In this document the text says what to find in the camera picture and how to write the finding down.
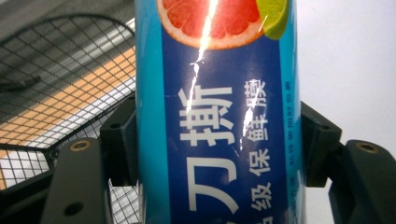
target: metal mesh basket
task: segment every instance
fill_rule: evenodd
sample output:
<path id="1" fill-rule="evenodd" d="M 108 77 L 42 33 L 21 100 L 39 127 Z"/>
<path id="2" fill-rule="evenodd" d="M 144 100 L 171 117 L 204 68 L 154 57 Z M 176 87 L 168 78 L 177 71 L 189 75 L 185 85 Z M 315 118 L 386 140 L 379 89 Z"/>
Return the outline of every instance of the metal mesh basket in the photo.
<path id="1" fill-rule="evenodd" d="M 52 169 L 65 142 L 98 137 L 134 91 L 131 28 L 102 16 L 71 15 L 0 42 L 0 190 Z M 138 221 L 135 188 L 109 186 L 114 221 Z"/>

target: grapefruit slice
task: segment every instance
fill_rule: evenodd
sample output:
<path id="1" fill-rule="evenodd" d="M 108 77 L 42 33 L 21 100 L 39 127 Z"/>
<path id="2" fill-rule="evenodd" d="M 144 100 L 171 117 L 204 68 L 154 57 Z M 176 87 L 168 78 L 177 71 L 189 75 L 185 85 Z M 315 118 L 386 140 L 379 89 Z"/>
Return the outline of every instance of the grapefruit slice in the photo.
<path id="1" fill-rule="evenodd" d="M 157 8 L 164 29 L 175 40 L 195 48 L 230 49 L 251 43 L 266 29 L 270 38 L 279 39 L 286 27 L 287 2 L 157 0 Z"/>

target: black bracket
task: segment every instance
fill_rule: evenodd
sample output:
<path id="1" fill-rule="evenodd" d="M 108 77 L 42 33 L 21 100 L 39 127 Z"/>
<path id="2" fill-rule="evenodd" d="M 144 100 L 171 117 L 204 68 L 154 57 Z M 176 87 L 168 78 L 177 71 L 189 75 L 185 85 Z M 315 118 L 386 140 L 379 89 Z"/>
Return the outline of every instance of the black bracket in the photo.
<path id="1" fill-rule="evenodd" d="M 396 223 L 396 161 L 365 141 L 339 143 L 341 129 L 303 103 L 306 185 L 324 187 L 329 177 L 335 223 Z"/>

